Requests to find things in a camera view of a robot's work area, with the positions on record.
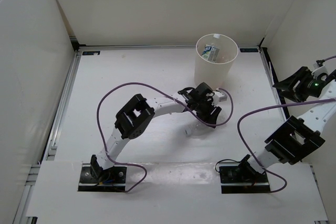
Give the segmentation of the clear unlabeled plastic bottle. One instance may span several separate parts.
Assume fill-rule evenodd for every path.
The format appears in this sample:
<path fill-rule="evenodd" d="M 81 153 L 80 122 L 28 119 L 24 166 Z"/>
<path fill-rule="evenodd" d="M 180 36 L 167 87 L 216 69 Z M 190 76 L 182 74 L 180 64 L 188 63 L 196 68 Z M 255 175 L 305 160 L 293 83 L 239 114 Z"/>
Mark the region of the clear unlabeled plastic bottle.
<path fill-rule="evenodd" d="M 200 121 L 196 120 L 194 122 L 191 122 L 185 126 L 183 126 L 183 132 L 187 137 L 197 137 L 206 135 L 208 133 L 214 132 L 218 127 L 213 128 L 206 126 L 205 124 L 201 123 Z"/>

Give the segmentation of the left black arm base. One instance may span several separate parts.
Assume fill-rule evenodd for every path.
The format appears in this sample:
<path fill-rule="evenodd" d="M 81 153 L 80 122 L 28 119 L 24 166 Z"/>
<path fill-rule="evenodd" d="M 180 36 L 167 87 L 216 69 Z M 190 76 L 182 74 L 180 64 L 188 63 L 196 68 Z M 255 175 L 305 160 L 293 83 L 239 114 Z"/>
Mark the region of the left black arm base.
<path fill-rule="evenodd" d="M 90 164 L 83 164 L 78 183 L 78 191 L 111 192 L 125 191 L 127 167 L 114 166 L 104 170 L 98 177 L 93 174 Z"/>

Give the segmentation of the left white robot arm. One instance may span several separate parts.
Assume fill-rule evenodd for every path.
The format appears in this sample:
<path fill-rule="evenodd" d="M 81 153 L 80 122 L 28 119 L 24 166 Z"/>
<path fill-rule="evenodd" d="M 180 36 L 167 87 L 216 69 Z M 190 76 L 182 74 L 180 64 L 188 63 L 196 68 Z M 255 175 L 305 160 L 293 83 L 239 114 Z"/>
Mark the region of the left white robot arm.
<path fill-rule="evenodd" d="M 206 83 L 196 88 L 187 87 L 173 95 L 146 99 L 134 95 L 116 114 L 114 128 L 108 140 L 103 140 L 103 149 L 92 155 L 90 174 L 99 182 L 110 177 L 111 168 L 121 165 L 117 157 L 130 140 L 141 136 L 153 118 L 172 113 L 192 112 L 205 125 L 215 128 L 222 110 L 218 104 L 227 99 L 221 91 L 214 91 Z"/>

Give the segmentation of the clear bottle green white label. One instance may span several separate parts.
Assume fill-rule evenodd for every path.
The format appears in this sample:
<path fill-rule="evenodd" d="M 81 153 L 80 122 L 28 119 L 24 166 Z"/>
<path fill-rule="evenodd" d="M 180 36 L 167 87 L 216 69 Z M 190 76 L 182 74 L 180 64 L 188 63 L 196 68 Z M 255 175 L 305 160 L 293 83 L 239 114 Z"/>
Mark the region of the clear bottle green white label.
<path fill-rule="evenodd" d="M 220 34 L 214 34 L 212 36 L 212 39 L 205 45 L 201 54 L 203 59 L 212 63 L 216 63 L 216 59 L 220 51 L 219 39 Z"/>

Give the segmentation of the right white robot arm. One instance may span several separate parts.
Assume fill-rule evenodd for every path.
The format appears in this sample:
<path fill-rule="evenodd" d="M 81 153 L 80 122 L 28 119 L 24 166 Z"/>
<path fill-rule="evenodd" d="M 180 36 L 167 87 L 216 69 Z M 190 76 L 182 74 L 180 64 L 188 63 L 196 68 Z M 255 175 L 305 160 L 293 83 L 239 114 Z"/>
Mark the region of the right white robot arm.
<path fill-rule="evenodd" d="M 287 119 L 265 140 L 262 151 L 244 157 L 236 168 L 236 177 L 242 182 L 261 175 L 273 164 L 294 165 L 317 150 L 325 142 L 321 133 L 326 123 L 335 115 L 335 72 L 328 73 L 325 67 L 314 71 L 301 67 L 274 88 L 294 105 L 302 105 L 308 97 L 317 98 L 317 104 Z"/>

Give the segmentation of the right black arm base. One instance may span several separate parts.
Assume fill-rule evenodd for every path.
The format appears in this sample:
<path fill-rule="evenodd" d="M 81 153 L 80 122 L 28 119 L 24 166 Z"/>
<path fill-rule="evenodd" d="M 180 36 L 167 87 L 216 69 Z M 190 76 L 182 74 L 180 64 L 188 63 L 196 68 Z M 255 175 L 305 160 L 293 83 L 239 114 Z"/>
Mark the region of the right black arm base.
<path fill-rule="evenodd" d="M 265 194 L 270 192 L 266 174 L 241 171 L 238 165 L 219 167 L 222 194 Z"/>

